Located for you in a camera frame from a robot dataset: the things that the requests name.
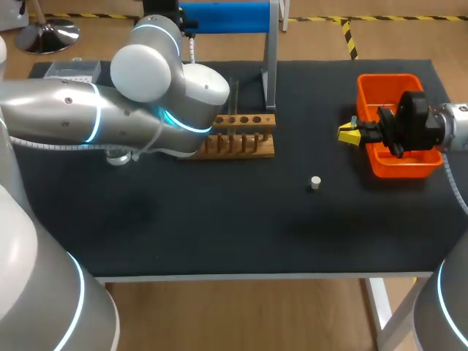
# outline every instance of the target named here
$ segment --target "yellow black tape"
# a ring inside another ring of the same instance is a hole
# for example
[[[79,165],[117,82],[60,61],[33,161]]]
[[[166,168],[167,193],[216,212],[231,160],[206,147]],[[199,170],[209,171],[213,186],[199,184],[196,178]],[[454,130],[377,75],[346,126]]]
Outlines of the yellow black tape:
[[[356,50],[356,44],[354,43],[354,39],[351,35],[350,29],[350,22],[348,20],[341,20],[341,27],[343,28],[344,38],[346,39],[346,43],[348,46],[348,51],[350,52],[350,56],[352,60],[358,60],[359,55],[358,51]]]
[[[289,22],[320,22],[329,20],[341,22],[342,20],[468,20],[468,16],[317,16],[294,17]]]
[[[117,18],[119,20],[140,20],[139,16],[113,15],[106,13],[45,13],[45,17],[52,18]],[[316,16],[294,17],[289,22],[321,22],[333,21],[340,23],[342,20],[468,20],[468,16]]]
[[[116,18],[119,20],[140,20],[140,16],[109,15],[105,13],[45,13],[48,18]]]

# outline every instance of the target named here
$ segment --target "white cable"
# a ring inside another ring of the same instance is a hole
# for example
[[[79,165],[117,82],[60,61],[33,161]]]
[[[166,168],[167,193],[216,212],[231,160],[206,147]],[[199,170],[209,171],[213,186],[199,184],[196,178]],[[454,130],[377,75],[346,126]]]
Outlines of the white cable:
[[[464,202],[463,198],[461,197],[460,191],[458,190],[458,187],[456,186],[455,178],[453,177],[452,170],[450,169],[450,165],[448,164],[447,155],[442,154],[442,159],[444,160],[445,173],[447,173],[448,182],[450,183],[450,186],[452,187],[453,194],[455,195],[455,198],[457,199],[463,211],[468,215],[468,206]]]
[[[149,141],[149,143],[147,143],[141,150],[136,151],[136,152],[133,153],[132,159],[133,159],[134,161],[138,161],[139,158],[140,158],[140,155],[141,155],[142,153],[144,153],[144,152],[150,152],[150,151],[148,151],[148,149],[149,149],[150,147],[152,147],[152,145],[156,142],[156,140],[158,139],[158,137],[161,135],[161,133],[162,133],[162,127],[163,127],[163,126],[164,126],[164,121],[161,120],[161,122],[159,123],[158,129],[155,131],[155,133],[154,133],[153,137],[151,138],[151,140]]]
[[[195,63],[195,39],[190,38],[189,43],[190,43],[190,63],[194,64]]]
[[[123,147],[118,145],[90,145],[90,144],[81,144],[81,145],[52,145],[52,144],[42,144],[35,143],[32,141],[27,141],[23,139],[18,139],[17,137],[10,137],[12,143],[18,146],[24,146],[27,148],[36,148],[39,150],[47,151],[83,151],[83,150],[125,150],[125,151],[137,151],[136,148]]]

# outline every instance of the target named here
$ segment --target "blue cylinder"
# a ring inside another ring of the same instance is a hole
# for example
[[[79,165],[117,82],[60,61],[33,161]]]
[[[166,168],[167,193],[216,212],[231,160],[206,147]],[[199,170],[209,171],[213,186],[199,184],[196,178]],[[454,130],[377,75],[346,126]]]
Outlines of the blue cylinder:
[[[270,3],[209,2],[180,4],[187,19],[197,20],[196,34],[268,33],[270,31]]]

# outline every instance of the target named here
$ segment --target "silver base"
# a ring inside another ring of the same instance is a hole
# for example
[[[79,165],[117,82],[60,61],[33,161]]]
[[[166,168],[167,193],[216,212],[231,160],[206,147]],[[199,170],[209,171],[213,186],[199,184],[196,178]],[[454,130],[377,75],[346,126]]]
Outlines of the silver base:
[[[106,150],[105,159],[114,167],[123,166],[132,161],[132,152],[124,150]]]
[[[56,53],[76,43],[80,29],[70,20],[48,20],[23,28],[16,37],[16,46],[25,53]]]

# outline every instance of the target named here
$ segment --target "led light ring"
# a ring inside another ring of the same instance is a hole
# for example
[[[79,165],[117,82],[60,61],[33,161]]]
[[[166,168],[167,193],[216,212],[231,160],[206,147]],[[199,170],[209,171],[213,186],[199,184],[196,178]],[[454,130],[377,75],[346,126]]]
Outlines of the led light ring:
[[[184,129],[189,130],[190,132],[194,132],[194,133],[201,133],[201,134],[208,133],[212,128],[212,127],[209,127],[209,128],[206,128],[206,129],[196,129],[196,128],[189,127],[189,126],[183,124],[182,122],[178,121],[168,111],[165,111],[165,117],[169,118],[172,122],[177,124],[180,128],[184,128]]]
[[[442,288],[440,287],[440,279],[442,276],[442,267],[444,266],[444,263],[445,263],[445,260],[440,265],[439,276],[437,277],[437,294],[439,296],[440,306],[442,307],[442,312],[444,312],[445,318],[447,319],[448,324],[452,328],[453,332],[457,335],[457,337],[461,340],[461,342],[463,342],[464,345],[468,347],[468,340],[463,336],[461,331],[456,327],[454,321],[452,320],[452,317],[448,314],[448,310],[447,310],[447,307],[445,306],[444,298],[442,297]]]
[[[70,253],[67,252],[67,254],[72,258],[73,263],[76,265],[78,275],[80,276],[80,297],[78,298],[78,306],[76,308],[75,316],[73,316],[72,322],[70,323],[67,332],[64,334],[64,337],[58,343],[56,348],[53,349],[53,351],[61,351],[67,343],[68,339],[70,339],[70,336],[75,330],[78,320],[80,319],[81,311],[83,310],[83,303],[85,300],[85,278],[83,271],[81,270],[80,264],[77,262],[77,260]]]
[[[138,26],[138,27],[133,28],[133,31],[136,31],[136,30],[139,29],[139,28],[145,28],[145,27],[147,27],[147,28],[156,28],[156,29],[159,29],[160,31],[163,31],[164,33],[166,33],[166,34],[169,36],[169,38],[171,38],[172,41],[174,42],[175,48],[177,49],[177,56],[179,56],[179,57],[181,56],[181,51],[180,51],[179,48],[178,48],[178,45],[177,45],[176,40],[175,40],[174,37],[173,37],[172,35],[170,35],[170,33],[169,33],[168,31],[166,31],[165,29],[163,29],[163,28],[161,28],[161,27],[158,27],[158,26],[155,26],[154,24],[142,24],[141,26]]]
[[[99,89],[98,89],[97,86],[95,86],[93,83],[90,83],[90,84],[91,84],[91,86],[93,87],[94,93],[95,93],[96,96],[97,96],[97,103],[96,103],[96,119],[94,120],[93,132],[91,133],[91,135],[89,136],[89,138],[85,140],[85,143],[90,143],[90,142],[94,139],[94,137],[96,136],[97,130],[99,129],[99,124],[101,123],[101,113],[102,113],[102,108],[101,108],[101,104],[100,104],[100,97],[101,97],[101,94],[99,93]]]

